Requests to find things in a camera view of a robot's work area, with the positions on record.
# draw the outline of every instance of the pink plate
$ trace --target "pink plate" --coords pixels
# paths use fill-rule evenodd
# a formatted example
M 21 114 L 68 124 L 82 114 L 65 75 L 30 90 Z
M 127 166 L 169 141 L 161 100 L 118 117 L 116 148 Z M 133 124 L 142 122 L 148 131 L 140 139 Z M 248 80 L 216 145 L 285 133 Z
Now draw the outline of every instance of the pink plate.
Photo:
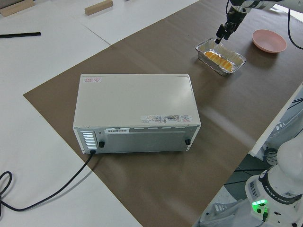
M 258 48 L 268 53 L 279 53 L 287 47 L 282 36 L 264 29 L 254 31 L 252 41 Z

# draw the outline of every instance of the wooden stick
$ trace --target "wooden stick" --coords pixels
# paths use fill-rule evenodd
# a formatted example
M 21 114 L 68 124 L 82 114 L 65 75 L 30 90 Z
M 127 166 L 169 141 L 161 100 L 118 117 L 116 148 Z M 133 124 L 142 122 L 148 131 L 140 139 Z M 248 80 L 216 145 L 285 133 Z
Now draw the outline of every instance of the wooden stick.
M 85 8 L 84 11 L 85 11 L 86 15 L 91 15 L 93 13 L 97 13 L 101 10 L 107 9 L 109 7 L 112 7 L 112 6 L 113 6 L 113 1 L 112 0 L 105 0 L 103 2 L 100 2 L 100 3 L 96 4 L 96 5 Z
M 0 9 L 0 13 L 4 16 L 4 17 L 7 17 L 9 15 L 12 15 L 14 13 L 17 13 L 19 11 L 22 11 L 24 9 L 27 9 L 29 7 L 32 7 L 34 6 L 35 3 L 33 0 L 24 0 L 24 1 L 21 1 L 21 2 L 18 2 L 14 5 L 11 5 L 11 6 L 7 6 L 3 9 Z

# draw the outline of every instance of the white sticker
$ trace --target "white sticker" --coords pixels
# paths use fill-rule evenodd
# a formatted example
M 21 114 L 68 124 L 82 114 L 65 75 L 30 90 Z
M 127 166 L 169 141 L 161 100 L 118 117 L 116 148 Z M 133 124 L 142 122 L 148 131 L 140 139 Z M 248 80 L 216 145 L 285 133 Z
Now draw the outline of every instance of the white sticker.
M 101 77 L 84 77 L 83 83 L 101 83 Z
M 161 115 L 148 115 L 148 116 L 141 116 L 142 123 L 162 123 L 162 116 Z
M 190 115 L 148 115 L 141 116 L 142 123 L 176 123 L 176 122 L 192 122 Z
M 129 129 L 105 129 L 105 134 L 129 133 Z

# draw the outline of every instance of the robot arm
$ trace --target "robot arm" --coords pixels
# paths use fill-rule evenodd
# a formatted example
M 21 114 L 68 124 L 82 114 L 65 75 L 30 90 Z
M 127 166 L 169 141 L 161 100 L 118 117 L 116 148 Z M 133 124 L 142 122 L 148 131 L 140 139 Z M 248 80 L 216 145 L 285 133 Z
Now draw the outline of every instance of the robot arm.
M 227 12 L 227 21 L 224 25 L 220 25 L 216 36 L 216 43 L 219 44 L 222 38 L 228 40 L 229 36 L 235 32 L 240 23 L 245 18 L 251 9 L 270 9 L 275 4 L 287 7 L 289 9 L 303 12 L 303 3 L 300 0 L 230 0 L 232 6 Z

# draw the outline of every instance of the aluminum foil tray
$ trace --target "aluminum foil tray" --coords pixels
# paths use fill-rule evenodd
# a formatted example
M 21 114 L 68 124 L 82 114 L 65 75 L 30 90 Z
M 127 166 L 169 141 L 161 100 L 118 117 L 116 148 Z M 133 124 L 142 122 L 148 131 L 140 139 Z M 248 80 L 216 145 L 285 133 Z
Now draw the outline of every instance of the aluminum foil tray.
M 246 62 L 245 57 L 243 57 L 242 55 L 240 55 L 234 51 L 228 50 L 221 43 L 217 45 L 213 38 L 208 39 L 208 40 L 200 43 L 199 45 L 197 45 L 196 50 L 198 51 L 199 59 L 222 76 L 226 76 L 226 75 L 229 75 L 229 74 L 235 72 Z M 219 56 L 223 57 L 224 59 L 226 59 L 227 61 L 229 61 L 232 64 L 232 70 L 228 71 L 225 68 L 219 66 L 217 63 L 215 63 L 211 59 L 209 59 L 205 55 L 205 53 L 208 51 L 214 52 L 214 53 L 218 54 Z

